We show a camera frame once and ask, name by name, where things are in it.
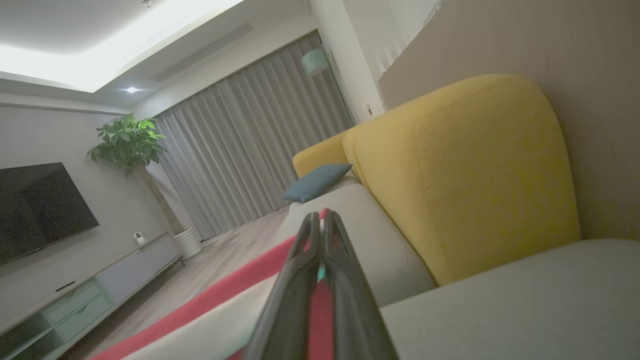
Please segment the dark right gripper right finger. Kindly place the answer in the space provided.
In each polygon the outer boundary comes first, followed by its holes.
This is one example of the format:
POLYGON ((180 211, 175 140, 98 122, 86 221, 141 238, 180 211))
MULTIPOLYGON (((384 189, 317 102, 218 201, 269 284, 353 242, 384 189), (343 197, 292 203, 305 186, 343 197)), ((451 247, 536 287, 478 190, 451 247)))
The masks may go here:
POLYGON ((333 297, 335 360, 399 358, 377 301, 338 212, 323 210, 323 252, 333 297))

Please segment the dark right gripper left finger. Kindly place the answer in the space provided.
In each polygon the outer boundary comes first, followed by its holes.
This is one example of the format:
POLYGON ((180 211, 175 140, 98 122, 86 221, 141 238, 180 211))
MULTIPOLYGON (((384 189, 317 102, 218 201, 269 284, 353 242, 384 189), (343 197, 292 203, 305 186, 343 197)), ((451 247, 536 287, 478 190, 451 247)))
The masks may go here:
POLYGON ((306 360, 322 264, 320 215, 307 214, 245 348, 247 360, 306 360))

